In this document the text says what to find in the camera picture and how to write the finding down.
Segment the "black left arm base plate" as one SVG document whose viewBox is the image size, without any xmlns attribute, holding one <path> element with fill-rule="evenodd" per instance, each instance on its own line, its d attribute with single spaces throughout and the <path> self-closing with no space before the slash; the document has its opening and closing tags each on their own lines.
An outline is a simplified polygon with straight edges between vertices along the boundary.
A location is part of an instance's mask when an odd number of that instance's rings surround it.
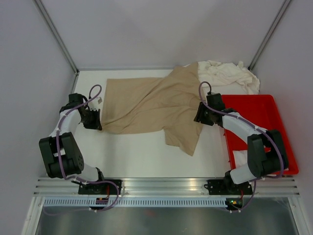
<svg viewBox="0 0 313 235">
<path fill-rule="evenodd" d="M 122 180 L 109 179 L 99 184 L 79 184 L 79 195 L 119 195 L 122 189 Z"/>
</svg>

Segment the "white folded cloth in bin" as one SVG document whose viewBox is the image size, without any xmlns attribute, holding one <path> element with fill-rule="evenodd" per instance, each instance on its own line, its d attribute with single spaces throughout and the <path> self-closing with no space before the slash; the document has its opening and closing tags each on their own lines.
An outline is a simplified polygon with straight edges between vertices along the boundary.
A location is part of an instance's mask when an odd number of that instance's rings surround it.
<svg viewBox="0 0 313 235">
<path fill-rule="evenodd" d="M 233 151 L 235 167 L 241 167 L 247 164 L 247 150 Z"/>
</svg>

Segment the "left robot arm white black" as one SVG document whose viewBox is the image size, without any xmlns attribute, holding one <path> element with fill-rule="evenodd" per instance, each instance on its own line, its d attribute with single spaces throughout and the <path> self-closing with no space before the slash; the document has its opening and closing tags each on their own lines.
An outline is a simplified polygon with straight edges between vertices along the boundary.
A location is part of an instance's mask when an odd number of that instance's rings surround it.
<svg viewBox="0 0 313 235">
<path fill-rule="evenodd" d="M 74 138 L 79 124 L 90 130 L 102 130 L 100 110 L 91 109 L 87 98 L 78 93 L 68 96 L 68 104 L 60 109 L 60 119 L 53 132 L 40 139 L 39 148 L 50 178 L 77 179 L 89 183 L 97 194 L 103 193 L 107 182 L 100 169 L 84 163 L 83 155 Z"/>
</svg>

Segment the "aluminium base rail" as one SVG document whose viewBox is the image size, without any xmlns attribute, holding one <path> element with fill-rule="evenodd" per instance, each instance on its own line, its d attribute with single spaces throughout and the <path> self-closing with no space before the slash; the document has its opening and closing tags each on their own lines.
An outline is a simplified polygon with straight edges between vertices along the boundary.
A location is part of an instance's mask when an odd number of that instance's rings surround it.
<svg viewBox="0 0 313 235">
<path fill-rule="evenodd" d="M 202 197 L 208 195 L 204 188 L 206 178 L 122 178 L 122 196 Z M 76 196 L 79 185 L 61 179 L 39 178 L 33 189 L 36 196 Z M 299 196 L 293 177 L 265 179 L 256 183 L 257 197 Z"/>
</svg>

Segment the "right aluminium frame post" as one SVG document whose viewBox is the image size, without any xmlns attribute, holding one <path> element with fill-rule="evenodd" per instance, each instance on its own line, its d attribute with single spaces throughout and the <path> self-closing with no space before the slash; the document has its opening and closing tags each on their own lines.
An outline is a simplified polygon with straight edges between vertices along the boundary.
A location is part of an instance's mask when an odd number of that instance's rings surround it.
<svg viewBox="0 0 313 235">
<path fill-rule="evenodd" d="M 258 49 L 256 50 L 249 66 L 248 70 L 253 71 L 255 66 L 257 65 L 259 59 L 261 58 L 264 50 L 266 49 L 269 41 L 271 40 L 272 36 L 276 32 L 280 22 L 282 21 L 283 17 L 285 16 L 286 12 L 288 11 L 290 5 L 292 4 L 293 0 L 284 0 L 282 5 L 280 6 L 278 12 L 276 13 L 270 27 L 268 28 L 265 36 L 263 37 Z"/>
</svg>

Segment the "red plastic bin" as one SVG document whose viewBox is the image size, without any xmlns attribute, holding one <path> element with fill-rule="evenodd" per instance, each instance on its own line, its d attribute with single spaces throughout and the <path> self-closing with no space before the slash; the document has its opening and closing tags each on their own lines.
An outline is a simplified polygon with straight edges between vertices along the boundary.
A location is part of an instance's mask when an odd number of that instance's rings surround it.
<svg viewBox="0 0 313 235">
<path fill-rule="evenodd" d="M 226 108 L 236 110 L 241 116 L 255 125 L 268 130 L 278 130 L 282 135 L 289 161 L 289 167 L 284 170 L 284 174 L 296 175 L 299 173 L 288 135 L 281 120 L 275 100 L 271 95 L 223 94 L 222 100 Z M 230 167 L 231 169 L 235 169 L 241 164 L 239 163 L 239 158 L 234 156 L 234 152 L 247 150 L 247 144 L 229 130 L 225 130 L 224 135 L 227 144 Z"/>
</svg>

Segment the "left aluminium frame post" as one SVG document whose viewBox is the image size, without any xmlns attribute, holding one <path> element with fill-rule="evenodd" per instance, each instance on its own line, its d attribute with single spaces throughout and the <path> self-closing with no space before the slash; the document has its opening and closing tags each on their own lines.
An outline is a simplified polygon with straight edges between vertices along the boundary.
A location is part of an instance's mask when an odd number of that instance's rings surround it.
<svg viewBox="0 0 313 235">
<path fill-rule="evenodd" d="M 44 22 L 46 23 L 48 29 L 50 30 L 53 38 L 55 39 L 55 41 L 57 42 L 62 54 L 64 55 L 66 61 L 69 63 L 71 69 L 73 70 L 74 74 L 78 74 L 79 70 L 77 68 L 77 66 L 75 65 L 75 62 L 72 58 L 72 56 L 70 55 L 70 52 L 68 51 L 61 35 L 58 32 L 57 27 L 55 26 L 53 19 L 51 18 L 51 16 L 48 13 L 48 10 L 46 9 L 44 3 L 42 0 L 33 0 L 33 3 L 35 4 L 35 6 L 37 7 L 40 15 L 42 16 Z"/>
</svg>

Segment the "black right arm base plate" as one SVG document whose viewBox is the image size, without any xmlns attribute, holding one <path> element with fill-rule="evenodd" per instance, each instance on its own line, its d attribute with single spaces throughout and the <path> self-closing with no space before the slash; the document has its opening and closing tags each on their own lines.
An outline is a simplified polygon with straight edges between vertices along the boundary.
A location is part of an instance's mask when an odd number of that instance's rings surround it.
<svg viewBox="0 0 313 235">
<path fill-rule="evenodd" d="M 242 184 L 230 183 L 229 185 L 223 179 L 207 180 L 204 188 L 208 190 L 209 195 L 252 195 L 252 187 L 248 182 Z"/>
</svg>

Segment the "aluminium frame post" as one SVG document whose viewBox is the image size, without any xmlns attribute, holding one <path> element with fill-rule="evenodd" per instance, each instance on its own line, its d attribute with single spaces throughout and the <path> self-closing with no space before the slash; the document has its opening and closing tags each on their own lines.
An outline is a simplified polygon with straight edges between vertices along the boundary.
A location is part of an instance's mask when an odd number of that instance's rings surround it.
<svg viewBox="0 0 313 235">
<path fill-rule="evenodd" d="M 256 50 L 249 66 L 248 70 L 253 71 L 255 66 L 257 65 L 259 59 L 261 58 L 264 50 L 266 49 L 269 41 L 271 40 L 272 36 L 276 32 L 280 22 L 282 21 L 283 17 L 285 16 L 286 12 L 288 11 L 290 5 L 292 4 L 293 0 L 284 0 L 282 5 L 280 6 L 278 12 L 276 13 L 270 27 L 268 28 L 265 36 L 263 37 L 258 49 Z"/>
<path fill-rule="evenodd" d="M 61 35 L 58 32 L 57 27 L 55 26 L 53 19 L 51 18 L 51 16 L 48 13 L 48 10 L 46 9 L 44 3 L 42 0 L 33 0 L 33 3 L 35 4 L 35 6 L 37 7 L 40 15 L 42 16 L 44 22 L 46 23 L 48 29 L 50 30 L 53 38 L 55 39 L 55 41 L 57 42 L 62 54 L 64 55 L 66 61 L 69 63 L 71 69 L 73 70 L 74 74 L 78 74 L 79 70 L 77 68 L 77 66 L 75 65 L 75 62 L 72 58 L 72 56 L 70 55 L 70 52 L 68 51 Z"/>
</svg>

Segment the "cream white t shirt pile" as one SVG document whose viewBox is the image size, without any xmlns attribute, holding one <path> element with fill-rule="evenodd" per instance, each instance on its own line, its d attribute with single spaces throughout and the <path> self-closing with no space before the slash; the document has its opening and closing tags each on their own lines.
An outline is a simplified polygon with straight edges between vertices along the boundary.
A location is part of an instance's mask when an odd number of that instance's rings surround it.
<svg viewBox="0 0 313 235">
<path fill-rule="evenodd" d="M 209 85 L 201 86 L 201 93 L 210 90 L 222 94 L 258 94 L 260 80 L 250 72 L 242 61 L 237 64 L 218 61 L 199 61 L 198 79 Z"/>
</svg>

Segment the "beige t shirt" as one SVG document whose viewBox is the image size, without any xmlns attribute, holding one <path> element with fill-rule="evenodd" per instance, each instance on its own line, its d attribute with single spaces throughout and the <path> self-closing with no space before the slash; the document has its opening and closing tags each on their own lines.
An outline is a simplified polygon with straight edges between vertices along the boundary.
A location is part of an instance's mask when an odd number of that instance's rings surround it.
<svg viewBox="0 0 313 235">
<path fill-rule="evenodd" d="M 177 66 L 165 77 L 108 79 L 102 128 L 113 134 L 163 130 L 167 145 L 193 156 L 202 130 L 194 121 L 199 84 L 197 62 Z"/>
</svg>

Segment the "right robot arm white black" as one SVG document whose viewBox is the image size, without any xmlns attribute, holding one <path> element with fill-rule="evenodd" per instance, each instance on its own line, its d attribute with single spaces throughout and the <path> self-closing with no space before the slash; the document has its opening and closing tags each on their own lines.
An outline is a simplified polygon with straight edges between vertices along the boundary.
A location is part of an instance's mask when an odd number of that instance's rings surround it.
<svg viewBox="0 0 313 235">
<path fill-rule="evenodd" d="M 228 193 L 235 193 L 241 183 L 262 177 L 284 173 L 289 160 L 278 130 L 268 130 L 245 119 L 239 112 L 226 108 L 221 94 L 208 93 L 206 100 L 200 97 L 195 122 L 218 125 L 239 137 L 247 144 L 247 163 L 225 174 L 223 187 Z"/>
</svg>

